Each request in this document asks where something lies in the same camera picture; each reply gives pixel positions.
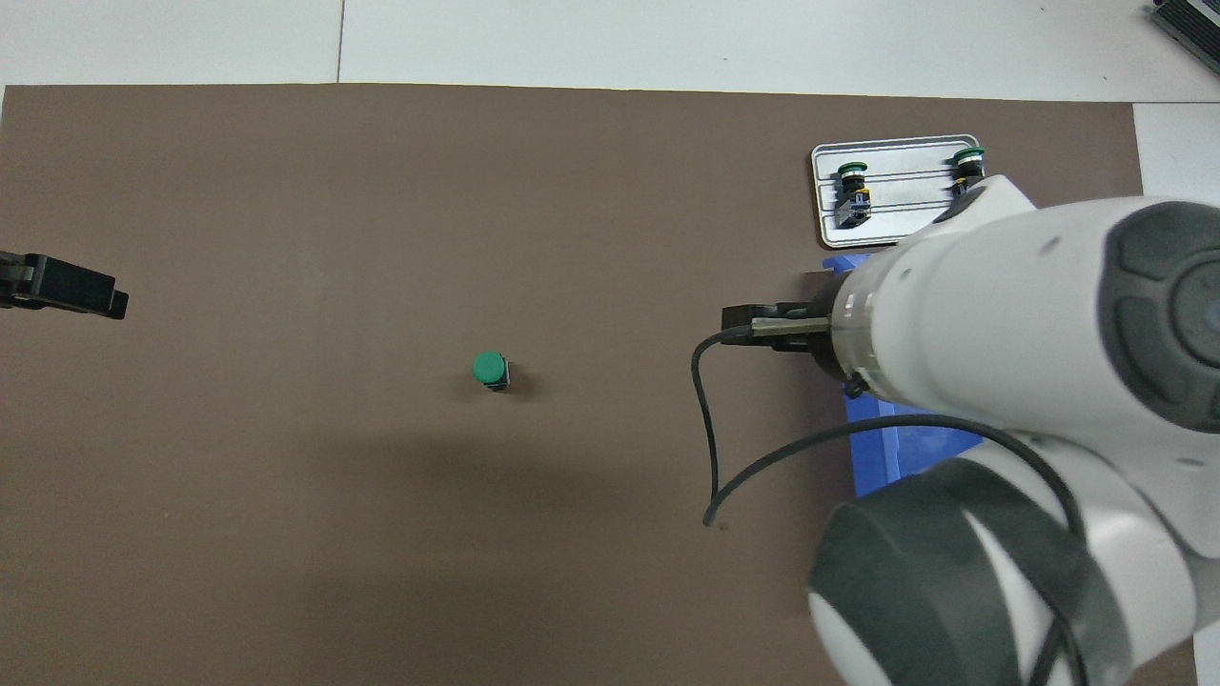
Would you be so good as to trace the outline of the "grey metal tray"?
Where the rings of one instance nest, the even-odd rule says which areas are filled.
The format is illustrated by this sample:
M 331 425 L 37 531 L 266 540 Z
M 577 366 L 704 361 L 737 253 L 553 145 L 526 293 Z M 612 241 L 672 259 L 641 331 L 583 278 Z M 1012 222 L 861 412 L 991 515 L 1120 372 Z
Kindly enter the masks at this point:
M 824 247 L 832 251 L 891 247 L 924 229 L 958 198 L 952 190 L 956 172 L 952 156 L 967 146 L 981 146 L 976 135 L 902 135 L 814 146 L 809 155 L 811 188 L 817 236 Z M 837 229 L 834 209 L 841 203 L 837 170 L 852 161 L 867 164 L 872 214 L 854 229 Z

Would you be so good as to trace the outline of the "brown table mat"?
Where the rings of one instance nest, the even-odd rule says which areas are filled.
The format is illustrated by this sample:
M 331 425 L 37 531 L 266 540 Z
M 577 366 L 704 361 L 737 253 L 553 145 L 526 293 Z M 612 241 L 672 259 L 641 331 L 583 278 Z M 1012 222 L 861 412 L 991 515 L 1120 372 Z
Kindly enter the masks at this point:
M 1119 104 L 9 88 L 0 251 L 131 306 L 0 310 L 0 686 L 836 686 L 845 444 L 702 526 L 688 360 L 813 291 L 814 146 L 959 133 L 1143 190 Z

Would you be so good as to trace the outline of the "blue plastic storage bin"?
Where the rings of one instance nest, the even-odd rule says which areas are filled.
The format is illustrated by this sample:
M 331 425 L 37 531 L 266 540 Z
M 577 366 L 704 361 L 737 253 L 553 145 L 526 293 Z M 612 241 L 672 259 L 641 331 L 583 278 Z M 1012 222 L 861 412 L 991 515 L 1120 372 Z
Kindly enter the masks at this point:
M 824 259 L 824 269 L 832 273 L 847 273 L 859 269 L 871 256 L 871 253 L 845 253 Z M 884 402 L 877 395 L 845 395 L 845 417 L 848 421 L 863 421 L 866 417 L 891 417 L 902 415 L 932 415 L 927 409 Z M 852 435 L 849 437 L 852 470 L 856 496 L 872 492 L 906 478 L 911 474 L 924 472 L 952 457 L 958 457 L 982 443 L 978 435 L 965 433 L 949 427 L 903 426 L 874 430 L 871 433 Z

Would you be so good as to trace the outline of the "green button with grey block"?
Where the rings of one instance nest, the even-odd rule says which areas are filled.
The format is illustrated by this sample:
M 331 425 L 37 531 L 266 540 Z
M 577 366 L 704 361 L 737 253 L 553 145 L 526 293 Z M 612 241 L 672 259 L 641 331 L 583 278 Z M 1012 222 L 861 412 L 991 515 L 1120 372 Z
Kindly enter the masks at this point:
M 980 181 L 985 179 L 985 148 L 967 146 L 954 153 L 952 161 L 955 166 L 955 178 L 953 181 L 953 194 L 960 197 L 971 190 Z

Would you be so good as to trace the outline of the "green push button switch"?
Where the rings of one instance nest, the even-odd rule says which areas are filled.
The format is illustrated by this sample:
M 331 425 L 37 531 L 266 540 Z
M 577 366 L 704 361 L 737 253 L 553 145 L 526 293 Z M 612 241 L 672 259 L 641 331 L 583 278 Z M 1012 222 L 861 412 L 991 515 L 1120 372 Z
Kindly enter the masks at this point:
M 499 393 L 511 386 L 511 366 L 500 352 L 483 352 L 471 365 L 472 377 L 487 391 Z

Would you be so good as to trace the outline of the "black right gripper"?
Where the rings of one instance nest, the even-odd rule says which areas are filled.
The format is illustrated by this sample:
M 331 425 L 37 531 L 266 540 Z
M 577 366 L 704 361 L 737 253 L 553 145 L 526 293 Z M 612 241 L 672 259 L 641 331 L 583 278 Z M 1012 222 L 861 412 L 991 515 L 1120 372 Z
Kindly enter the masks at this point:
M 834 349 L 832 331 L 832 300 L 809 300 L 803 303 L 781 301 L 776 304 L 743 304 L 721 310 L 721 330 L 745 331 L 806 331 L 809 319 L 824 319 L 824 330 L 776 334 L 769 337 L 771 352 L 811 355 L 817 366 L 837 382 L 850 381 L 852 374 L 845 371 L 841 356 Z

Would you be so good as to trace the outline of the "grey ribbed device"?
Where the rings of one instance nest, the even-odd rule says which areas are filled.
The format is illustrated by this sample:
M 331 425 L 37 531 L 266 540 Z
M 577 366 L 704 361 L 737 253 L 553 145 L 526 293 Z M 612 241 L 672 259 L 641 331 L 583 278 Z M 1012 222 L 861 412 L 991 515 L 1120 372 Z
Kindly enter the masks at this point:
M 1153 0 L 1150 22 L 1220 72 L 1220 0 Z

